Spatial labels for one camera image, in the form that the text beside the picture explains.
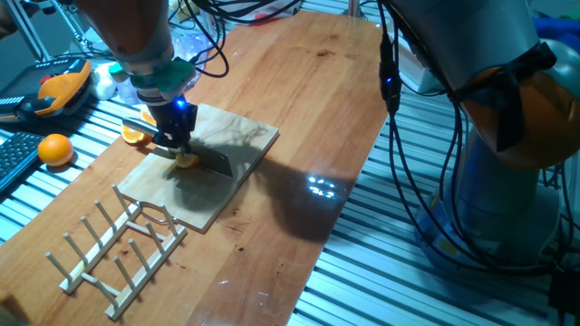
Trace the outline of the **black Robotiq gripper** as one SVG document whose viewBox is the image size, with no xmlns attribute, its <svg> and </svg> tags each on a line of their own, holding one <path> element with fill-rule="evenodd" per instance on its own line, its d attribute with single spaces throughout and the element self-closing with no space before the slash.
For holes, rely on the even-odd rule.
<svg viewBox="0 0 580 326">
<path fill-rule="evenodd" d="M 190 133 L 195 129 L 198 106 L 179 96 L 162 105 L 149 105 L 148 109 L 158 129 L 152 141 L 158 146 L 174 148 L 176 140 L 176 150 L 190 154 Z"/>
</svg>

